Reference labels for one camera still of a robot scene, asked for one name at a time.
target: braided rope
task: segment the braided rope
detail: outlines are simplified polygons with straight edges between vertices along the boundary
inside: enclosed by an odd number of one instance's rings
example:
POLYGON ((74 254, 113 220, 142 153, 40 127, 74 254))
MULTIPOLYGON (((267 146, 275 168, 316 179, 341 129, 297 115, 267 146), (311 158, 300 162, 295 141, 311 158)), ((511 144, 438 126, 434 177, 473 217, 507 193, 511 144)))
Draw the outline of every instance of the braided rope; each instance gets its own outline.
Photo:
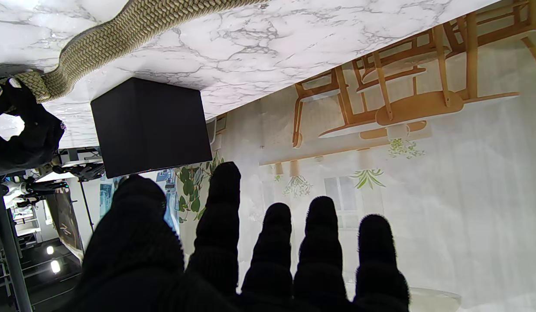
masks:
POLYGON ((39 102, 57 99, 71 92, 84 75, 159 33, 200 16, 261 2, 266 0, 130 0, 112 20, 73 38, 60 53, 56 69, 42 77, 36 73, 16 77, 39 102))

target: potted plant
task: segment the potted plant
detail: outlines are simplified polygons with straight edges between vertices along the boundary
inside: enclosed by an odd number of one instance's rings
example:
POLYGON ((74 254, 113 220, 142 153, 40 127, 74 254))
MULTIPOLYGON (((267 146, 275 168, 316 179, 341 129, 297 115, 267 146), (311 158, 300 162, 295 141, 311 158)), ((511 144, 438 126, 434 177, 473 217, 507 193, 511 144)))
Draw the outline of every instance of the potted plant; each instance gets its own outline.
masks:
POLYGON ((293 197, 301 197, 302 195, 310 194, 312 185, 299 174, 299 162, 291 160, 290 162, 290 180, 283 190, 283 195, 293 194, 293 197))
POLYGON ((279 182, 281 180, 281 177, 283 176, 283 165, 281 164, 281 162, 278 162, 274 167, 276 168, 274 180, 276 182, 279 182))
POLYGON ((371 189, 374 189, 375 185, 385 187, 378 179, 378 176, 383 174, 383 170, 375 168, 368 150, 359 150, 359 163, 363 170, 357 170, 351 175, 351 178, 358 179, 357 185, 355 185, 357 189, 361 189, 365 185, 370 186, 371 189))
POLYGON ((423 150, 416 148, 416 142, 403 139, 393 139, 389 141, 389 156, 397 158, 405 155, 407 159, 425 155, 423 150))

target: metal pole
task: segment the metal pole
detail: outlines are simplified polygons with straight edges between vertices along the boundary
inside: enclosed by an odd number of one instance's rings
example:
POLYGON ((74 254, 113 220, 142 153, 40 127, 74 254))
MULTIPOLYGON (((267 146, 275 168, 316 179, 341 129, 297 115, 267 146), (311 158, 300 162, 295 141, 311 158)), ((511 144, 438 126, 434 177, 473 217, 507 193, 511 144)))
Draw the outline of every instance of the metal pole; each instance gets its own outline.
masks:
POLYGON ((31 301, 29 300, 29 293, 27 292, 27 286, 23 278, 22 265, 19 262, 16 237, 14 237, 12 226, 10 225, 12 218, 6 211, 3 196, 4 189, 2 184, 0 184, 0 238, 2 239, 4 254, 6 255, 6 264, 8 264, 8 270, 10 271, 14 294, 16 295, 20 312, 31 312, 31 301))
POLYGON ((87 197, 85 196, 85 189, 83 189, 83 182, 81 182, 81 180, 79 180, 79 184, 81 185, 81 193, 83 193, 83 200, 85 200, 85 208, 87 209, 87 216, 89 217, 89 223, 91 225, 91 233, 94 233, 94 224, 93 224, 93 221, 91 220, 91 213, 89 211, 89 205, 87 204, 87 197))

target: window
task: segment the window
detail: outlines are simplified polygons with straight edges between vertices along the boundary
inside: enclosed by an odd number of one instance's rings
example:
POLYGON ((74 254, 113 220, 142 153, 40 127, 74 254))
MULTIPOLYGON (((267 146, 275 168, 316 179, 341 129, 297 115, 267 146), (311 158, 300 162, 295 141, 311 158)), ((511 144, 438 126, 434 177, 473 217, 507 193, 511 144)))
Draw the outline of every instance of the window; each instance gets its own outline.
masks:
POLYGON ((357 230, 360 222, 357 194, 348 176, 324 179, 325 193, 333 199, 340 229, 357 230))

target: wall mural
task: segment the wall mural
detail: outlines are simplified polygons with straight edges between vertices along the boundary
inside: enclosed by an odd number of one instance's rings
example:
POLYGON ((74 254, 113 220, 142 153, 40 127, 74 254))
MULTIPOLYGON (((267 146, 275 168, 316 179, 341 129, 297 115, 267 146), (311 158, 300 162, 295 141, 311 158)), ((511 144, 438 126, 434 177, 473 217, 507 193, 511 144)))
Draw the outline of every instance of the wall mural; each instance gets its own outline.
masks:
POLYGON ((195 214, 193 220, 200 220, 205 211, 206 199, 202 197, 202 186, 208 184, 212 178, 212 173, 216 167, 224 162, 224 158, 214 153, 211 162, 201 162, 190 166, 183 166, 177 169, 177 179, 181 185, 182 195, 179 197, 179 223, 187 221, 189 212, 195 214))
POLYGON ((241 281, 270 204, 291 209, 294 270, 308 205, 328 195, 349 296, 359 221, 378 213, 411 310, 536 311, 536 0, 459 16, 224 119, 214 162, 178 171, 186 253, 226 159, 242 174, 241 281))

